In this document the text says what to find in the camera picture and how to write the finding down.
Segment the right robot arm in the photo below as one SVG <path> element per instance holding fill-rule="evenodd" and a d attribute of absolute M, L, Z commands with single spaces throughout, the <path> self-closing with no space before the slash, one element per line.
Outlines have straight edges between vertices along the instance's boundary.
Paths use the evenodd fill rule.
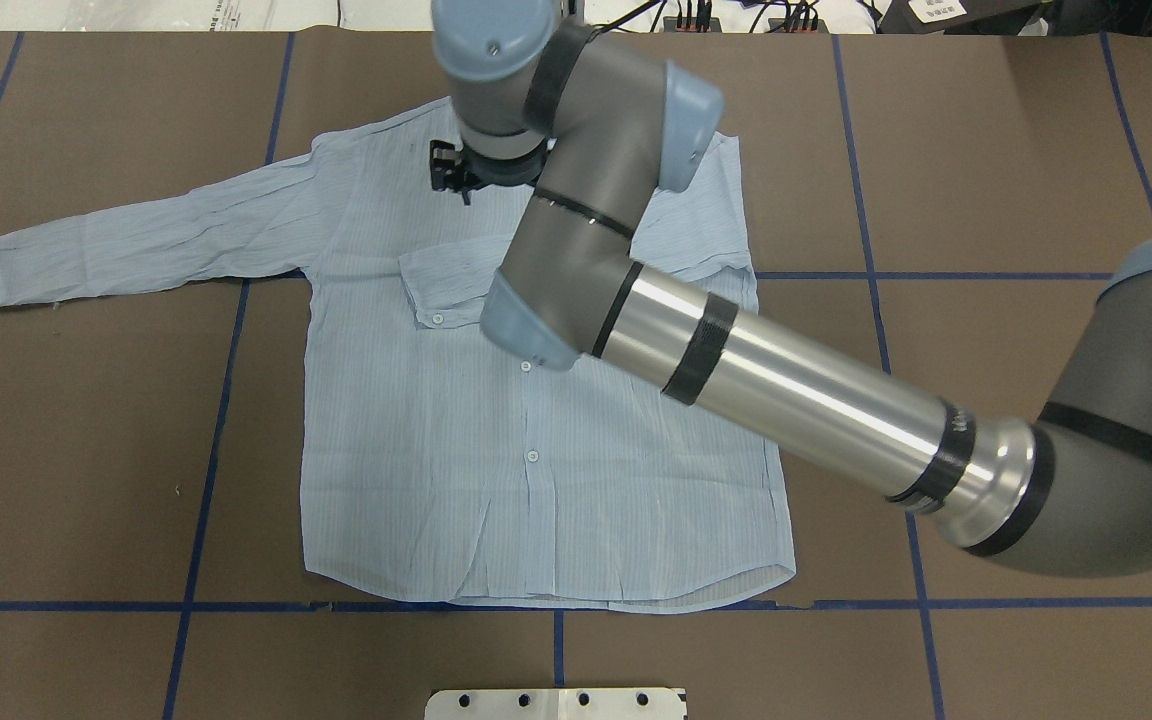
<path fill-rule="evenodd" d="M 1126 258 L 1036 420 L 979 419 L 634 258 L 684 191 L 723 94 L 552 1 L 434 1 L 463 147 L 431 185 L 531 187 L 482 329 L 556 370 L 609 363 L 927 516 L 970 555 L 1049 577 L 1152 571 L 1152 240 Z"/>

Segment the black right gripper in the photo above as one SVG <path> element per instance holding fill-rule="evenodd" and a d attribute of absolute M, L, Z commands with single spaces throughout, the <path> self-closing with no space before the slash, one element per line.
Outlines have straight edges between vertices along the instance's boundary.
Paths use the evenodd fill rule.
<path fill-rule="evenodd" d="M 547 164 L 547 143 L 518 158 L 498 159 L 483 156 L 470 146 L 457 147 L 447 141 L 429 143 L 429 177 L 431 190 L 462 197 L 470 209 L 471 195 L 484 188 L 535 185 Z"/>

